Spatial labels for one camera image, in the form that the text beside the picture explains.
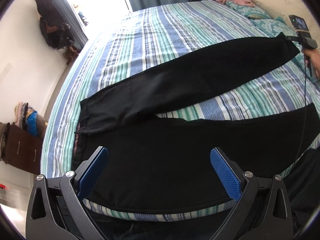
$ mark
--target metal screw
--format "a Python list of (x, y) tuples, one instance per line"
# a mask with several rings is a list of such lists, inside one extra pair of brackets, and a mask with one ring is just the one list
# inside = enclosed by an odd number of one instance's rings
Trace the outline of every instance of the metal screw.
[(40, 175), (37, 176), (37, 180), (41, 180), (41, 179), (43, 179), (43, 178), (44, 178), (44, 176), (43, 176), (42, 174), (40, 174)]
[(253, 177), (253, 173), (252, 173), (251, 171), (246, 171), (246, 172), (244, 173), (244, 175), (245, 175), (246, 177), (248, 177), (248, 178), (252, 178), (252, 177)]
[(75, 174), (74, 171), (67, 171), (67, 172), (66, 172), (66, 176), (67, 176), (68, 178), (72, 177), (74, 174)]
[(276, 180), (282, 180), (282, 177), (279, 174), (275, 175)]

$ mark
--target drawer handle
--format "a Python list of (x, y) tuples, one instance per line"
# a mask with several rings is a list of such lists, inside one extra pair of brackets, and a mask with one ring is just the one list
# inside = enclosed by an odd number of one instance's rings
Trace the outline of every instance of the drawer handle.
[(19, 149), (20, 149), (20, 142), (18, 144), (18, 151), (17, 151), (17, 155), (19, 154)]

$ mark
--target blue gripper pad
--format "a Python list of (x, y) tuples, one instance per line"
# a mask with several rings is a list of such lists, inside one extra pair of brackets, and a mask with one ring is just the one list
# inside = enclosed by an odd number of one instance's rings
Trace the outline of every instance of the blue gripper pad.
[(79, 179), (77, 192), (77, 197), (79, 200), (89, 197), (104, 167), (107, 165), (108, 160), (108, 150), (106, 148), (102, 148), (95, 159), (91, 162), (91, 165), (84, 172), (81, 179)]
[(240, 181), (216, 149), (211, 150), (210, 162), (228, 193), (229, 198), (238, 201), (241, 196)]

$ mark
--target mattress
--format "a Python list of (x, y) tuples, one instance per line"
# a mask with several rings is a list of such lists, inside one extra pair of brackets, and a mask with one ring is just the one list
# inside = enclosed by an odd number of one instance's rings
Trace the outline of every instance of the mattress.
[[(41, 173), (53, 178), (71, 168), (81, 100), (191, 51), (250, 36), (268, 37), (251, 20), (211, 0), (137, 11), (127, 15), (112, 34), (101, 32), (85, 45), (54, 104), (43, 143)], [(304, 107), (304, 82), (304, 73), (290, 61), (225, 94), (158, 116), (188, 121), (200, 118), (241, 120), (292, 111)], [(317, 82), (307, 79), (306, 97), (306, 103), (313, 102), (320, 113)], [(319, 145), (320, 135), (310, 147)], [(96, 212), (105, 213), (94, 203), (86, 201), (85, 204)], [(216, 212), (230, 207), (232, 205), (227, 203), (217, 207)]]

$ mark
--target brown cloth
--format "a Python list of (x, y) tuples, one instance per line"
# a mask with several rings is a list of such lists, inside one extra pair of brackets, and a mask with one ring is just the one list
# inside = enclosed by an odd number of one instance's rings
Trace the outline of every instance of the brown cloth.
[(6, 141), (10, 123), (0, 123), (0, 160), (4, 160)]
[(41, 115), (37, 114), (36, 125), (37, 125), (38, 138), (43, 140), (45, 131), (47, 130), (48, 123), (45, 121), (45, 119)]
[(45, 30), (47, 31), (47, 33), (53, 33), (53, 32), (58, 30), (58, 27), (56, 25), (55, 26), (49, 26), (47, 24), (47, 22), (45, 22)]

